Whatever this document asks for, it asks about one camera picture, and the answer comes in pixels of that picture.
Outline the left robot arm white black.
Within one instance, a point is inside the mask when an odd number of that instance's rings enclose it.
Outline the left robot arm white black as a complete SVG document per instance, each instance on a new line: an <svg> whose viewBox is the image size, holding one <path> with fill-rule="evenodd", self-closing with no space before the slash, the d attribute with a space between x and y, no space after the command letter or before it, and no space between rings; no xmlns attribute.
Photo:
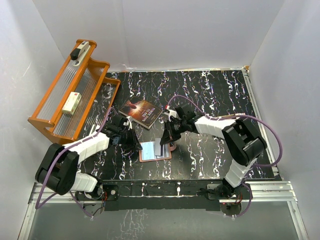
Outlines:
<svg viewBox="0 0 320 240"><path fill-rule="evenodd" d="M142 149L130 117L116 114L103 127L98 125L89 136L64 145L51 144L35 180L61 196L77 191L97 200L103 195L101 181L90 173L82 173L78 165L112 146L135 151Z"/></svg>

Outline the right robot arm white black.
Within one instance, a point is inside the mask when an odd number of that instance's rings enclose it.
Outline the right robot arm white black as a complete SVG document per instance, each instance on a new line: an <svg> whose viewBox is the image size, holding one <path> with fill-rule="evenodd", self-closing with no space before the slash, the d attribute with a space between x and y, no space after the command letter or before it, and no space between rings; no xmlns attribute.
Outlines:
<svg viewBox="0 0 320 240"><path fill-rule="evenodd" d="M239 195L248 171L267 148L265 139L253 124L259 119L243 113L217 117L197 114L188 104L175 109L166 105L164 112L168 119L164 123L161 145L179 140L185 132L211 135L225 141L232 162L221 184L209 193L230 199Z"/></svg>

